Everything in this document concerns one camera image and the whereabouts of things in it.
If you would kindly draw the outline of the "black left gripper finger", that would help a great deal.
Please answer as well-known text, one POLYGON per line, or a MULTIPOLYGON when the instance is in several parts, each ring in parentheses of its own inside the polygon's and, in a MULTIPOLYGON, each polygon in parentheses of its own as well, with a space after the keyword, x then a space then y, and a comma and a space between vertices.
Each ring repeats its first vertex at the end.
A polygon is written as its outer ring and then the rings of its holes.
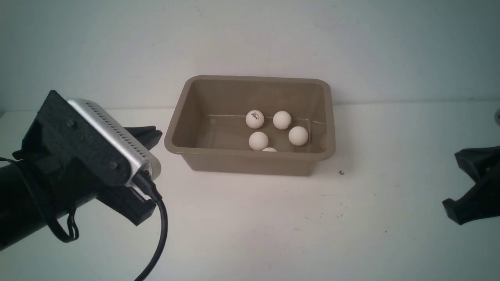
POLYGON ((151 217, 156 204, 152 199, 145 199, 133 187, 106 187, 98 192, 97 199, 139 226, 151 217))
POLYGON ((150 151, 163 135, 155 126, 125 127, 124 130, 123 139, 134 151, 150 151))

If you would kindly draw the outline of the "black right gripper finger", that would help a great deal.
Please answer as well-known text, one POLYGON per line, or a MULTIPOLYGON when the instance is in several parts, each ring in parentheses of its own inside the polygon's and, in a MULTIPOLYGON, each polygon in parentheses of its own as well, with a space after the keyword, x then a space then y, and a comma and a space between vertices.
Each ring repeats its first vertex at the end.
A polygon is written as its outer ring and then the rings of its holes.
POLYGON ((459 225, 500 215, 498 180, 481 180, 460 199, 445 199, 443 208, 449 219, 459 225))
POLYGON ((455 153, 458 167, 478 183, 500 162, 500 147, 462 149, 455 153))

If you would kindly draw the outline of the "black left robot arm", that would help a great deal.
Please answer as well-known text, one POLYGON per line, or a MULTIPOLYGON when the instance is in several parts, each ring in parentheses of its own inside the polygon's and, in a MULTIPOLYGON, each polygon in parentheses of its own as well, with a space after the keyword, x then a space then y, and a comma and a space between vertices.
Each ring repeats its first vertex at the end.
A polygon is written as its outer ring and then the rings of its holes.
POLYGON ((23 147, 13 153, 14 164, 1 168, 1 249, 23 240, 48 225, 30 193, 36 187, 43 196, 51 216, 67 215, 68 230, 60 224, 54 235, 65 243, 80 237, 76 225, 76 209, 98 199, 138 226, 155 210, 155 203, 145 199, 132 187, 108 186, 113 170, 109 164, 95 164, 96 175, 84 162, 69 151, 62 151, 60 134, 51 136, 34 124, 23 139, 23 147))

